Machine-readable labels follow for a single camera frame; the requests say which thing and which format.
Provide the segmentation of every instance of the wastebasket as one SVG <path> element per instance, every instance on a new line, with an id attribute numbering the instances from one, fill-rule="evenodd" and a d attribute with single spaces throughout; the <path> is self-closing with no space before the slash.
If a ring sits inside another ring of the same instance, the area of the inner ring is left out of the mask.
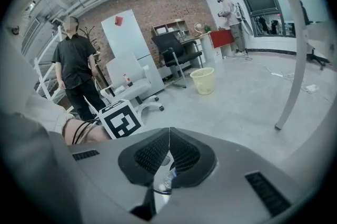
<path id="1" fill-rule="evenodd" d="M 214 69 L 203 68 L 191 73 L 191 77 L 199 94 L 207 95 L 214 90 Z"/>

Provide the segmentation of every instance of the gray pants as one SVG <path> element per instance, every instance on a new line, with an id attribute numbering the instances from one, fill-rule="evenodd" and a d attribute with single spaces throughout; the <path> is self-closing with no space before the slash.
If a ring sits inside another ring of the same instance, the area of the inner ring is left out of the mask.
<path id="1" fill-rule="evenodd" d="M 243 52 L 246 49 L 246 45 L 244 42 L 243 38 L 243 33 L 242 33 L 242 26 L 241 23 L 231 25 L 231 33 L 233 35 L 233 38 L 235 40 L 235 44 L 240 52 Z"/>

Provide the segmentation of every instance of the white chair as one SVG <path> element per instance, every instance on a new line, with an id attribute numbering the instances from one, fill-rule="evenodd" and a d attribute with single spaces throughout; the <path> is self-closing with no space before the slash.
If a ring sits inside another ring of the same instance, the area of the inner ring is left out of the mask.
<path id="1" fill-rule="evenodd" d="M 136 99 L 139 106 L 134 107 L 138 112 L 138 115 L 141 117 L 142 111 L 144 108 L 149 106 L 158 107 L 160 111 L 164 110 L 164 107 L 161 103 L 158 103 L 159 98 L 157 96 L 149 97 L 145 103 L 140 99 L 140 95 L 147 92 L 151 88 L 151 82 L 149 80 L 149 68 L 148 66 L 141 67 L 137 61 L 135 55 L 132 52 L 121 55 L 112 61 L 106 64 L 106 69 L 109 73 L 112 85 L 110 87 L 104 88 L 101 90 L 101 95 L 105 97 L 111 104 L 120 100 L 127 99 L 133 100 Z M 128 87 L 124 74 L 130 78 L 133 86 Z M 119 93 L 115 97 L 108 93 L 109 88 L 119 88 L 120 86 L 125 87 L 125 91 Z"/>

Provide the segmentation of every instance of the hand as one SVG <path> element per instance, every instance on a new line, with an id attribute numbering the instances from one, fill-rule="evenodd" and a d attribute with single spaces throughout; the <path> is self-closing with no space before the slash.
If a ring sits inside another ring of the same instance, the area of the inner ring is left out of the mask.
<path id="1" fill-rule="evenodd" d="M 64 82 L 63 82 L 62 80 L 58 81 L 58 87 L 59 87 L 60 89 L 66 89 L 66 88 L 65 88 L 65 84 L 64 84 Z"/>
<path id="2" fill-rule="evenodd" d="M 97 70 L 97 68 L 92 68 L 92 70 L 91 70 L 91 74 L 93 75 L 93 77 L 98 77 L 98 70 Z"/>

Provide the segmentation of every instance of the sneaker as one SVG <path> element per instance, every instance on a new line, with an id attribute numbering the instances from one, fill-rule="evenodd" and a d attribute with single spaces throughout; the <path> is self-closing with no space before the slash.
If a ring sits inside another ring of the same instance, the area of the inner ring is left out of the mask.
<path id="1" fill-rule="evenodd" d="M 242 57 L 242 56 L 245 56 L 246 53 L 245 52 L 238 52 L 235 54 L 236 57 Z"/>

